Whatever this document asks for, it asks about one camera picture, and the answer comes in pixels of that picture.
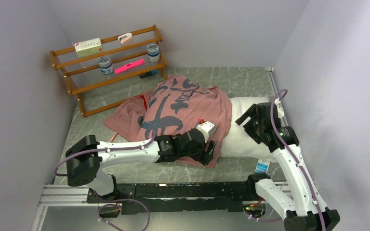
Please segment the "white pillow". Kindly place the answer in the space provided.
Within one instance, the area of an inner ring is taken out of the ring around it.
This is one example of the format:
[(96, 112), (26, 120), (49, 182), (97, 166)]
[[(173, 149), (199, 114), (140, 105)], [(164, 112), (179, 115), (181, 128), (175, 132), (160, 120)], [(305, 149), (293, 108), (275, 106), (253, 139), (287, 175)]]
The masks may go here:
[(253, 157), (275, 163), (276, 159), (270, 153), (268, 147), (257, 144), (245, 131), (235, 123), (253, 104), (267, 103), (266, 97), (234, 97), (231, 102), (231, 124), (228, 134), (224, 137), (221, 145), (221, 157)]

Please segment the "pink red patterned pillowcase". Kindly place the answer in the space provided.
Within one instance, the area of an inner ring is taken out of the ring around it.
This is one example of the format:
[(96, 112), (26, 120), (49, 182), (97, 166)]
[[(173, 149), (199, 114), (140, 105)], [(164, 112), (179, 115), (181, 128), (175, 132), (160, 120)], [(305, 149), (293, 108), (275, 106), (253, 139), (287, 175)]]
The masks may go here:
[(231, 118), (231, 101), (218, 87), (205, 88), (184, 76), (170, 76), (154, 90), (124, 101), (104, 120), (104, 125), (127, 141), (143, 141), (153, 134), (183, 134), (201, 119), (209, 121), (215, 125), (210, 140), (216, 146), (207, 166), (214, 168)]

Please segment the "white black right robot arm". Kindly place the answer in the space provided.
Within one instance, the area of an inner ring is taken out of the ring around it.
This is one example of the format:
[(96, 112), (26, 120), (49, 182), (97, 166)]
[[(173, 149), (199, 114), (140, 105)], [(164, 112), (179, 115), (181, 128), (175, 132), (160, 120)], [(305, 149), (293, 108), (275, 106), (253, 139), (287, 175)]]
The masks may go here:
[(265, 144), (279, 163), (291, 195), (288, 196), (266, 173), (250, 175), (246, 195), (264, 199), (279, 214), (287, 231), (331, 231), (341, 220), (329, 209), (304, 163), (299, 139), (290, 126), (283, 127), (274, 103), (253, 104), (236, 120), (258, 144)]

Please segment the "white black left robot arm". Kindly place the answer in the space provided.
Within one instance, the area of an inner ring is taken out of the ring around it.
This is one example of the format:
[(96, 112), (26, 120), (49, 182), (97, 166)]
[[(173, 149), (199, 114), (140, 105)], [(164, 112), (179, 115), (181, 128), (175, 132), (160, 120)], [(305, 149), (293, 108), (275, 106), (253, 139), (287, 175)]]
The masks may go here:
[(88, 186), (106, 202), (119, 195), (117, 180), (103, 168), (127, 163), (170, 163), (183, 157), (206, 166), (213, 160), (215, 141), (209, 131), (193, 128), (179, 135), (159, 135), (145, 141), (111, 143), (88, 135), (66, 152), (67, 184)]

